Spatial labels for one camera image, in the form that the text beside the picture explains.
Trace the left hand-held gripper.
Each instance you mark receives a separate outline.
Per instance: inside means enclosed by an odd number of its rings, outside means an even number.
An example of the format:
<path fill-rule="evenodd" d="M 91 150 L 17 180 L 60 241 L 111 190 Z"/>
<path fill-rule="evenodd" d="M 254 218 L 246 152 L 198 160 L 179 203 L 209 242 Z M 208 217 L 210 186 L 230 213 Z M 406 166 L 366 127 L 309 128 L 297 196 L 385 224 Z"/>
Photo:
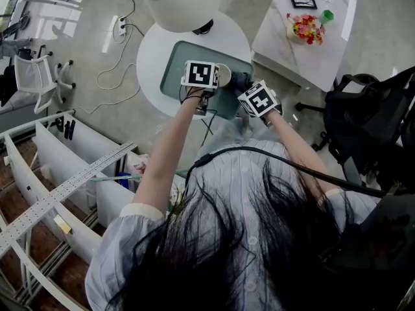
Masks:
<path fill-rule="evenodd" d="M 180 102 L 183 103 L 188 98 L 198 98 L 195 114 L 205 116 L 209 99 L 219 88 L 219 66 L 211 62 L 188 60 L 185 62 L 180 83 L 180 90 L 185 88 L 185 96 L 180 95 Z"/>

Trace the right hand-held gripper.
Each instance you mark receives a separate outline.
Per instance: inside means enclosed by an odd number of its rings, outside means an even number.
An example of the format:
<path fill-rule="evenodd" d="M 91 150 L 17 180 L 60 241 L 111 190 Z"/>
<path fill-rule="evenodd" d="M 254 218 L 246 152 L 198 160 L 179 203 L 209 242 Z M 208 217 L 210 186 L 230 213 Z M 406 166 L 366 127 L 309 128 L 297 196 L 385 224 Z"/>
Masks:
<path fill-rule="evenodd" d="M 254 83 L 250 89 L 238 95 L 237 99 L 250 117 L 261 119 L 268 128 L 272 125 L 267 118 L 270 111 L 283 115 L 281 101 L 264 80 Z"/>

